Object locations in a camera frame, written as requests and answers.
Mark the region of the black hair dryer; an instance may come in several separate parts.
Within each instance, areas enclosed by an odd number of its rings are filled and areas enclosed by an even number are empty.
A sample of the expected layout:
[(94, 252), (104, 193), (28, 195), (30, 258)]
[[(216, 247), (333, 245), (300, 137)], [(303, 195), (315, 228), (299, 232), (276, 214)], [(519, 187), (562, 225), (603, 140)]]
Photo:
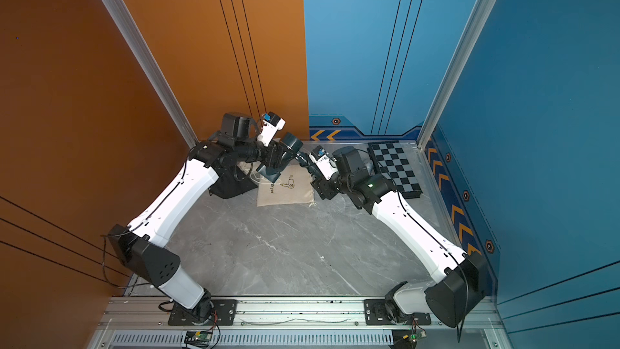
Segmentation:
[(272, 142), (262, 158), (258, 173), (275, 183), (284, 169), (293, 160), (305, 168), (314, 179), (320, 177), (320, 170), (308, 153), (303, 152), (303, 142), (293, 134), (287, 132), (278, 142)]

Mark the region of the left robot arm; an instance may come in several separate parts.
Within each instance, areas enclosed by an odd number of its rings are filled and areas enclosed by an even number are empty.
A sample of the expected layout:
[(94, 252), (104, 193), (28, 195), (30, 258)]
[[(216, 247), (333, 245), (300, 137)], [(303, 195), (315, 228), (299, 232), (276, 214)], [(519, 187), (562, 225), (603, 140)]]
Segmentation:
[(290, 133), (268, 144), (266, 139), (216, 132), (190, 150), (174, 180), (140, 216), (103, 236), (103, 245), (113, 248), (122, 265), (167, 295), (195, 323), (204, 324), (211, 317), (211, 294), (186, 273), (181, 259), (166, 245), (205, 192), (229, 199), (256, 187), (238, 163), (259, 162), (260, 171), (278, 179), (302, 146)]

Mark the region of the beige printed drawstring pouch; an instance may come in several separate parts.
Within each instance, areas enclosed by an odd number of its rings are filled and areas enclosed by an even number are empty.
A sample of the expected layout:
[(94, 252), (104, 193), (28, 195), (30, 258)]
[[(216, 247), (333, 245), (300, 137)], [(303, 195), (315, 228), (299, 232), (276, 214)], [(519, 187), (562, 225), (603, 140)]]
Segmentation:
[(287, 166), (275, 183), (258, 173), (254, 173), (251, 178), (258, 185), (258, 207), (310, 205), (314, 201), (312, 176), (299, 165)]

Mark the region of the black drawstring pouch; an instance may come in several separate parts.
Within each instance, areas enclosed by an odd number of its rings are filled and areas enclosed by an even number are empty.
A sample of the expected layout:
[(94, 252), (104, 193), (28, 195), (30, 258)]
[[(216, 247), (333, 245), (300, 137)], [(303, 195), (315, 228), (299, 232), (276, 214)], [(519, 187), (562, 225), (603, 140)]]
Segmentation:
[(238, 166), (229, 168), (216, 168), (217, 181), (208, 189), (211, 196), (218, 196), (227, 200), (254, 189), (258, 186), (247, 175), (241, 177), (242, 171)]

